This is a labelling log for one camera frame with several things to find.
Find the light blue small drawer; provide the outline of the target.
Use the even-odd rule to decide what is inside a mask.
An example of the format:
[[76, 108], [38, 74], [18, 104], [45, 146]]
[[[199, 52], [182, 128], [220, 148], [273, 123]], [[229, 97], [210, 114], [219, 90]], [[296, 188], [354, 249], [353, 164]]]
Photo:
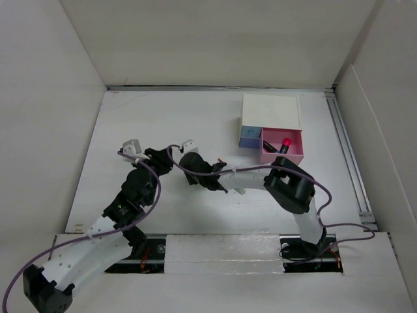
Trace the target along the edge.
[[243, 125], [241, 128], [240, 136], [242, 138], [259, 138], [261, 131], [261, 127]]

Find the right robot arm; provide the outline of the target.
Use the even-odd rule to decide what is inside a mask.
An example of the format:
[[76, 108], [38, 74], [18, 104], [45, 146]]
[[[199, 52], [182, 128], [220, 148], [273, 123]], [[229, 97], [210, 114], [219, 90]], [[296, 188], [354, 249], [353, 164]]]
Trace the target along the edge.
[[225, 162], [211, 165], [198, 153], [190, 152], [181, 158], [179, 165], [186, 170], [184, 173], [191, 185], [201, 185], [210, 191], [267, 191], [280, 207], [293, 214], [300, 230], [303, 253], [315, 257], [324, 250], [326, 230], [317, 216], [313, 177], [289, 159], [279, 156], [272, 163], [273, 166], [283, 167], [283, 170], [234, 171]]

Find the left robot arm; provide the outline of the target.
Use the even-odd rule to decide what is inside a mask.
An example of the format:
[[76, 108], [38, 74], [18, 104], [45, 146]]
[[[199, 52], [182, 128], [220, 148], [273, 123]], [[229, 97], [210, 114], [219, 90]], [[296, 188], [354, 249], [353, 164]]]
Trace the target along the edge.
[[174, 166], [172, 148], [148, 148], [143, 152], [121, 148], [120, 156], [134, 169], [121, 191], [83, 237], [56, 247], [61, 254], [36, 266], [32, 261], [22, 271], [23, 292], [38, 312], [65, 312], [86, 283], [114, 263], [145, 252], [147, 236], [137, 227], [146, 219], [162, 193], [160, 177]]

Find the blue cap highlighter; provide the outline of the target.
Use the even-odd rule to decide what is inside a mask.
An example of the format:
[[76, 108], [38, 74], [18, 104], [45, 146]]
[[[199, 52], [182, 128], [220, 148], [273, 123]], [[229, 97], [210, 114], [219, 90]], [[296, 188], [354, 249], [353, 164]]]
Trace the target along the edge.
[[277, 150], [273, 145], [271, 145], [270, 143], [268, 143], [267, 141], [263, 140], [263, 148], [268, 152], [268, 153], [279, 153], [280, 151]]

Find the pink cap highlighter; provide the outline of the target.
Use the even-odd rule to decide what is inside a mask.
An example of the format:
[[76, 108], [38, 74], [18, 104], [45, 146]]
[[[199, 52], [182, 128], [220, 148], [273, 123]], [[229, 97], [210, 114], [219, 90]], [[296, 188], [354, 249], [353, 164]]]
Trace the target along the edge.
[[290, 138], [284, 138], [281, 148], [280, 148], [280, 153], [281, 154], [287, 154], [289, 147], [291, 146], [291, 139]]

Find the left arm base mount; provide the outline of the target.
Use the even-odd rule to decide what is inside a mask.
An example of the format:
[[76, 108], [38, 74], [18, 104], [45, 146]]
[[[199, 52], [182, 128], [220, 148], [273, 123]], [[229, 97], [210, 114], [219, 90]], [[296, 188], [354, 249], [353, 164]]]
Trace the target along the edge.
[[133, 227], [123, 232], [131, 248], [130, 255], [105, 270], [109, 274], [164, 273], [166, 235], [146, 235]]

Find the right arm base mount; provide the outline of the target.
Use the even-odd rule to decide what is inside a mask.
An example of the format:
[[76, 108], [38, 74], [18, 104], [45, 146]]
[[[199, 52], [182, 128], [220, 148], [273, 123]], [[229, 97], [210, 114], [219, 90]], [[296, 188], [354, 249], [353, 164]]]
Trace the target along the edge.
[[335, 235], [327, 235], [323, 246], [308, 247], [299, 235], [280, 237], [279, 256], [283, 260], [283, 272], [289, 273], [342, 273], [343, 265], [338, 246], [324, 251], [336, 242]]

